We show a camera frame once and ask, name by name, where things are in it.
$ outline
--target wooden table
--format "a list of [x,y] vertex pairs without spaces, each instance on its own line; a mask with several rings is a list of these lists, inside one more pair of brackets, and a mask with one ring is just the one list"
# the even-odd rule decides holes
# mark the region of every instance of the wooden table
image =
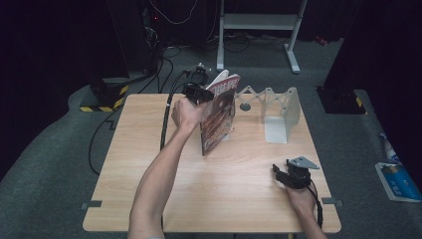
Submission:
[[[175,95],[173,102],[182,98]],[[127,231],[136,187],[159,152],[167,95],[127,97],[92,201],[87,231]],[[284,167],[287,158],[319,160],[306,119],[301,119],[289,143],[265,142],[259,103],[243,112],[237,108],[234,131],[210,154],[202,156],[199,127],[187,141],[173,191],[163,214],[165,232],[302,232],[284,188],[275,180],[272,164]],[[168,123],[167,139],[175,129]],[[319,197],[330,197],[322,169],[311,170]],[[332,204],[323,204],[323,231],[340,230]]]

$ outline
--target bookend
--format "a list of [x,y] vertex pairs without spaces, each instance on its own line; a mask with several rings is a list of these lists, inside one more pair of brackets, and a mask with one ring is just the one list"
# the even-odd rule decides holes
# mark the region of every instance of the bookend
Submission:
[[[247,99],[247,93],[253,96]],[[292,128],[298,124],[301,105],[296,88],[289,88],[285,93],[276,94],[273,89],[266,88],[256,93],[250,86],[236,94],[235,99],[241,102],[240,109],[248,111],[250,102],[261,103],[261,122],[265,126],[267,142],[287,143]]]

